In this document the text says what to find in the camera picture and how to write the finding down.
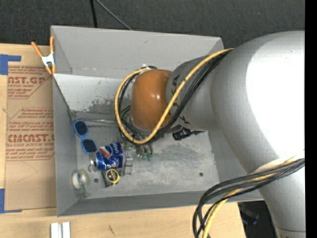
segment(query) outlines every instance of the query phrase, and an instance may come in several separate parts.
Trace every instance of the sticker label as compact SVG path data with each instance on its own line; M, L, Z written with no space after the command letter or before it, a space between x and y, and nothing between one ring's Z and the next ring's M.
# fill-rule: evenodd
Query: sticker label
M6 160L47 160L53 154L53 108L20 109L8 123Z
M9 66L8 98L29 98L49 77L42 66Z

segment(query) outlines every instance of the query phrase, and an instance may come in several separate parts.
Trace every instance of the black wire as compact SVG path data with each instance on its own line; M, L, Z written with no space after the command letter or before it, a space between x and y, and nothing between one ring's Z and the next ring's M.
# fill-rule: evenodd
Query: black wire
M298 171L299 169L301 169L304 165L305 165L305 159L300 159L300 160L294 161L294 162L292 162L292 163L290 163L290 164L287 164L287 165L285 165L285 166L282 166L282 167L279 167L279 168L275 168L275 169L273 169L273 170L270 170L270 171L268 171L268 172L274 171L273 173L275 173L276 170L279 170L279 172L278 172L277 174L275 174L274 176L272 176L272 177L269 177L269 178L266 178L265 180L259 181L259 182L260 182L259 185L255 185L255 186L253 186L252 188L245 189L245 190L243 190L243 191L241 191L241 192L235 193L235 194L233 194L233 195L231 195L231 196L227 196L227 197L224 197L224 198L218 200L212 207L209 208L209 210L208 210L207 213L205 214L204 218L203 218L203 219L200 219L201 225L200 225L200 227L199 227L199 229L198 229L198 231L197 231L197 225L196 225L197 215L198 215L199 212L201 213L202 206L203 206L205 203L207 203L208 201L210 201L212 198L214 198L215 196L219 195L219 192L221 192L222 190L221 190L221 191L216 191L216 192L214 192L213 194L211 194L211 195L209 195L209 196L205 196L205 199L204 199L204 200L202 200L202 199L200 200L200 203L199 203L199 205L197 206L196 211L195 211L194 216L193 216L193 232L194 232L194 236L197 238L197 237L199 236L201 230L202 230L203 228L205 228L205 222L206 222L206 220L207 220L207 217L208 217L210 211L211 211L218 203L220 203L220 202L222 202L222 201L224 201L224 200L226 200L226 199L229 199L229 198L231 198L231 197L236 197L236 196L239 196L239 195L242 195L242 194L245 194L245 193L254 191L254 190L259 189L259 188L261 188L261 187L263 187L263 186L265 186L265 185L267 185L267 184L269 184L269 183L271 183L271 182L273 182L273 181L275 181L275 180L277 180L277 179L280 179L280 178L286 177L286 176L288 176L288 175L291 175L291 174L295 173L296 171ZM262 177L262 176L264 176L263 173L265 173L265 172L257 173L256 175L258 175L258 177ZM253 182L243 183L243 184L240 184L240 185L236 185L236 186L232 186L232 187L226 188L226 189L224 189L223 192L226 193L227 190L233 191L233 190L238 189L238 188L250 187L250 186L252 186L252 185L254 185Z
M94 27L98 28L96 11L95 11L95 6L94 6L94 0L89 0L89 2L90 2L91 12L92 12L92 15L93 15Z
M262 177L262 176L265 176L265 175L269 175L269 174L273 174L273 173L277 173L277 172L282 172L288 168L291 168L291 167L296 167L297 165L300 165L302 164L303 162L305 162L305 159L299 159L299 160L296 160L290 164L287 164L287 165L284 165L284 166L281 166L281 167L277 167L277 168L274 168L274 169L271 169L271 170L268 170L268 171L263 171L263 172L259 172L259 173L256 173L256 174L252 174L252 175L247 175L247 176L243 176L243 177L240 177L240 178L235 178L235 179L231 179L231 180L228 180L228 181L225 181L225 182L222 182L222 183L219 183L215 186L213 186L212 188L210 188L209 190L207 190L204 195L201 197L199 203L198 203L198 206L195 210L195 213L194 213L194 216L193 216L193 231L194 231L194 234L195 234L195 231L197 230L197 226L196 226L196 221L197 221L197 215L199 216L199 220L201 223L203 223L203 217L202 217L202 207L204 204L206 204L209 200L211 200L213 198L213 195L215 195L215 193L217 192L213 192L217 189L219 189L220 187L223 187L223 186L227 186L227 185L230 185L230 184L233 184L233 183L237 183L237 182L246 182L250 179L254 179L254 178L257 178L257 177ZM241 188L243 187L246 187L245 185L248 184L248 183L243 183L241 185L236 185L236 186L232 186L232 187L229 187L229 191L232 191L234 189L237 189L239 188L239 186L241 186Z
M119 21L122 25L124 25L127 29L132 30L126 23L124 23L121 19L119 19L113 12L111 12L106 6L103 5L99 0L95 0L104 10L106 10L112 17L114 17L117 21Z

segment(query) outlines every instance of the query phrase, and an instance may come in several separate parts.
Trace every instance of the black connector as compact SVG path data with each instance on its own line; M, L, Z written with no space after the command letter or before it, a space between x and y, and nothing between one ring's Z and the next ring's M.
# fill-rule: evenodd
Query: black connector
M203 131L196 131L196 130L190 130L190 129L187 129L187 128L182 128L180 131L177 131L177 132L174 132L173 133L173 138L175 140L182 140L186 137L189 137L191 135L197 135L199 133L202 133Z

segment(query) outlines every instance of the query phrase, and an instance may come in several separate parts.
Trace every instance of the crushed soda can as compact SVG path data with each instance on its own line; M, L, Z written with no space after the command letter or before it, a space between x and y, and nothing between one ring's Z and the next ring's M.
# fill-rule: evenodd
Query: crushed soda can
M106 171L123 167L122 143L111 143L98 147L89 155L90 164L94 170Z

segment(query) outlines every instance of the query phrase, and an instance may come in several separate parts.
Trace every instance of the gray robot arm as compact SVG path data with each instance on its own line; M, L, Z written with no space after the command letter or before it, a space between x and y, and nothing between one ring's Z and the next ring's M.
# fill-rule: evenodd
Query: gray robot arm
M304 39L303 31L276 33L233 50L195 92L182 125L220 129L247 173L281 158L304 157ZM173 72L167 101L175 77L182 80L194 64ZM306 237L305 168L260 193L280 238Z

